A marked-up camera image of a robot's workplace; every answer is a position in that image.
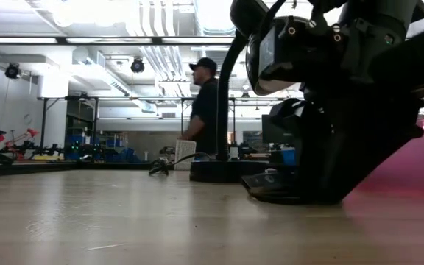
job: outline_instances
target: black cable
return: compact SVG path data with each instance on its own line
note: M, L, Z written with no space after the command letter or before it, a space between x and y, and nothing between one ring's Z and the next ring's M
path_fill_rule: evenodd
M248 44L248 40L237 30L227 55L225 55L220 69L219 91L217 93L217 156L219 161L228 160L228 87L230 75L241 51Z
M148 171L148 175L152 175L154 173L158 173L158 172L163 172L164 174L168 175L169 171L168 168L170 166L174 166L180 162L183 162L186 159L189 158L196 158L196 157L207 157L210 160L212 159L208 154L203 153L203 152L197 152L191 155L186 155L185 157L182 157L181 159L179 159L178 161L174 162L174 163L168 163L166 159L157 159L155 161L153 161L150 164L150 170Z
M271 8L269 8L268 12L266 12L266 15L263 18L263 21L261 22L261 28L259 31L259 35L261 40L266 37L266 34L268 34L269 28L271 27L272 20L278 13L279 9L283 6L283 4L286 2L286 0L277 0Z

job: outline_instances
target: white wall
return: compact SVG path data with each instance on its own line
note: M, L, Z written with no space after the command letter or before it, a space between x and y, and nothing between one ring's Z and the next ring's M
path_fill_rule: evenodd
M28 128L40 132L43 105L37 100L37 92L37 85L31 87L23 79L9 80L0 70L0 130L7 132L7 139L11 139L11 130L16 137Z

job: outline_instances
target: man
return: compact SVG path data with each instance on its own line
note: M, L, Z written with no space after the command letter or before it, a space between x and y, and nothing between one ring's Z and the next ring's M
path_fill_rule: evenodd
M197 64L189 64L194 84L200 85L199 94L192 103L189 128L180 140L196 141L196 152L215 156L217 153L217 64L210 58L201 58Z

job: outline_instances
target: table surface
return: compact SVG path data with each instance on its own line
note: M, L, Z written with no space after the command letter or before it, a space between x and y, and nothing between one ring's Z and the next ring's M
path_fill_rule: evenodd
M424 265L424 202L273 205L186 172L0 177L0 264Z

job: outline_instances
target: fluorescent light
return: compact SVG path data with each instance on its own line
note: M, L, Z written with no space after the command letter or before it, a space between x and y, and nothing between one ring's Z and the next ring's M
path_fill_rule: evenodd
M204 46L204 47L191 47L193 52L228 52L230 47L220 47L220 46Z
M163 117L132 117L132 120L143 120L143 121L151 121L151 120L175 120L179 121L181 118L163 118Z
M261 118L258 117L237 117L235 118L236 121L257 121L257 120L261 120Z
M181 100L180 97L163 97L163 96L159 96L159 97L133 96L133 97L130 97L130 99L131 100L140 99L140 100L150 100L150 101L180 101Z
M0 43L40 43L40 44L56 44L55 38L0 38Z
M122 98L120 98L120 97L101 97L101 98L99 98L99 100L107 100L107 101L127 101L127 100L130 100L129 98L127 98L127 97L122 97Z
M231 44L233 37L163 38L164 43Z
M236 97L235 100L238 101L279 101L284 100L284 98L275 98L275 97Z
M98 118L98 120L113 120L113 121L119 121L119 120L126 120L127 118Z
M72 44L126 44L126 43L142 43L151 44L151 38L67 38L66 41Z

